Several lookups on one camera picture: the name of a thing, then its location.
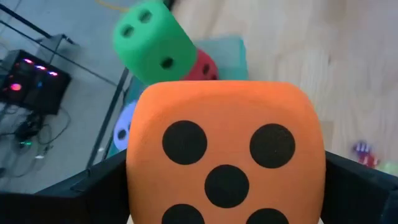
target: black box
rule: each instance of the black box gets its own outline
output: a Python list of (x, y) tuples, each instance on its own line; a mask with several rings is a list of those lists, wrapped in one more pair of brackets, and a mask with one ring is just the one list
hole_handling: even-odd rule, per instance
[(57, 114), (70, 80), (66, 72), (24, 50), (13, 50), (1, 64), (0, 101), (40, 114)]

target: pink led light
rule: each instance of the pink led light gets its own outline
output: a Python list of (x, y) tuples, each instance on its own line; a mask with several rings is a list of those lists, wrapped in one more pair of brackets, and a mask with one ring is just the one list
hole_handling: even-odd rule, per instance
[(58, 75), (57, 72), (49, 72), (49, 74), (52, 75), (52, 76), (57, 76)]
[(26, 63), (33, 64), (33, 61), (29, 60), (28, 58), (25, 58), (24, 61), (25, 61)]
[(22, 88), (22, 86), (18, 83), (11, 84), (11, 86), (10, 86), (10, 89), (12, 89), (14, 91), (19, 91), (19, 90), (21, 90), (21, 88)]
[(40, 70), (46, 70), (46, 68), (44, 66), (41, 66), (41, 65), (36, 65), (36, 68), (38, 68)]

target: black metal rod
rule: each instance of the black metal rod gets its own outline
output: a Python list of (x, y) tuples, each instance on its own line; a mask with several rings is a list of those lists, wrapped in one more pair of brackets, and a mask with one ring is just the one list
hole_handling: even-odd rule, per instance
[(50, 35), (48, 32), (38, 28), (35, 24), (29, 22), (28, 20), (26, 20), (25, 18), (23, 18), (22, 16), (16, 14), (13, 10), (7, 8), (6, 6), (4, 6), (3, 4), (0, 4), (0, 10), (4, 11), (5, 13), (9, 14), (10, 16), (14, 17), (15, 19), (17, 19), (19, 22), (29, 26), (31, 29), (35, 30), (36, 32), (42, 34), (45, 38), (51, 38), (52, 35)]
[(102, 161), (107, 158), (107, 156), (109, 154), (109, 150), (111, 149), (112, 142), (113, 142), (113, 135), (111, 134), (108, 139), (108, 143), (106, 143), (106, 148), (105, 148), (104, 154), (102, 155)]
[(106, 112), (104, 121), (102, 122), (101, 129), (99, 130), (99, 133), (97, 135), (97, 139), (96, 139), (96, 141), (94, 143), (93, 150), (91, 151), (90, 158), (88, 159), (86, 169), (89, 169), (94, 163), (95, 157), (97, 156), (97, 153), (98, 153), (98, 149), (100, 148), (101, 142), (102, 142), (102, 140), (104, 138), (106, 128), (108, 127), (108, 124), (109, 124), (109, 122), (111, 120), (114, 108), (116, 106), (116, 103), (118, 102), (120, 93), (123, 90), (123, 85), (124, 85), (124, 82), (126, 82), (128, 74), (129, 74), (129, 70), (127, 68), (124, 68), (122, 76), (120, 77), (118, 86), (116, 87), (116, 90), (115, 90), (114, 95), (112, 97), (111, 104), (110, 104), (110, 106), (108, 108), (108, 111)]
[(56, 51), (50, 49), (49, 47), (47, 47), (47, 46), (45, 46), (45, 45), (42, 45), (41, 43), (38, 43), (37, 40), (35, 40), (35, 39), (29, 37), (28, 35), (24, 34), (24, 33), (21, 32), (21, 31), (19, 31), (19, 30), (13, 28), (12, 26), (10, 26), (9, 24), (7, 24), (6, 22), (0, 20), (0, 23), (1, 23), (1, 24), (4, 24), (6, 27), (12, 29), (13, 31), (17, 32), (18, 34), (24, 36), (26, 39), (29, 39), (29, 40), (35, 42), (36, 44), (42, 46), (43, 48), (45, 48), (45, 49), (51, 51), (51, 52), (54, 53), (55, 55), (59, 56), (60, 58), (62, 58), (62, 59), (64, 59), (64, 60), (66, 60), (67, 62), (70, 62), (70, 63), (76, 65), (77, 67), (83, 69), (84, 71), (87, 71), (88, 73), (94, 75), (95, 77), (101, 79), (102, 81), (104, 81), (104, 82), (106, 82), (106, 83), (109, 83), (109, 84), (112, 85), (112, 86), (117, 86), (117, 84), (116, 84), (115, 82), (113, 82), (113, 81), (111, 81), (111, 80), (109, 80), (109, 79), (107, 79), (107, 78), (105, 78), (105, 77), (102, 77), (101, 75), (99, 75), (99, 74), (97, 74), (97, 73), (91, 71), (90, 69), (88, 69), (88, 68), (86, 68), (86, 67), (84, 67), (84, 66), (82, 66), (82, 65), (80, 65), (80, 64), (78, 64), (78, 63), (76, 63), (76, 62), (74, 62), (74, 61), (72, 61), (72, 60), (70, 60), (69, 58), (67, 58), (67, 57), (65, 57), (65, 56), (63, 56), (63, 55), (61, 55), (61, 54), (59, 54), (58, 52), (56, 52)]

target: green light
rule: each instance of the green light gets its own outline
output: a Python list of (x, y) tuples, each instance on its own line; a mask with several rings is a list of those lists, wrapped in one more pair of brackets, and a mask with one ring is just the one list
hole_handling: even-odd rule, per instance
[(32, 145), (32, 142), (31, 141), (23, 141), (23, 142), (21, 142), (21, 144), (24, 144), (26, 146), (30, 146), (30, 145)]

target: gray floor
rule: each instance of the gray floor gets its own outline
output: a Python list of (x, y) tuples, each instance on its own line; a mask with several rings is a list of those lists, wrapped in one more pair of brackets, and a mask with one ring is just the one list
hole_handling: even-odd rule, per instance
[[(17, 0), (0, 2), (14, 9)], [(130, 6), (134, 1), (110, 2), (118, 6)], [(63, 42), (60, 52), (113, 82), (118, 82), (124, 67), (112, 49), (111, 34), (121, 15), (119, 11), (100, 6), (94, 0), (22, 0), (16, 12), (50, 34), (64, 33), (69, 36), (78, 46)], [(6, 21), (8, 17), (5, 13), (0, 14), (2, 20)], [(10, 25), (34, 38), (41, 37), (15, 19), (10, 21)], [(10, 29), (2, 29), (0, 27), (0, 44), (5, 47), (0, 50), (1, 58), (6, 54), (6, 49), (25, 49), (36, 53), (37, 46), (34, 43)], [(116, 87), (60, 58), (55, 58), (53, 64), (73, 77), (62, 102), (72, 122), (52, 143), (53, 148), (47, 156), (42, 160), (36, 160), (34, 165), (31, 165), (32, 161), (35, 161), (37, 151), (43, 150), (42, 146), (34, 141), (31, 149), (18, 156), (10, 144), (12, 136), (0, 138), (0, 162), (8, 171), (6, 176), (0, 179), (0, 190), (36, 192), (82, 171), (86, 166)], [(21, 121), (21, 116), (17, 114), (9, 115), (0, 124), (0, 132), (12, 129)], [(112, 122), (115, 122), (116, 116), (114, 114)], [(53, 137), (66, 122), (67, 117), (62, 112), (58, 116), (49, 116), (46, 120), (52, 127)]]

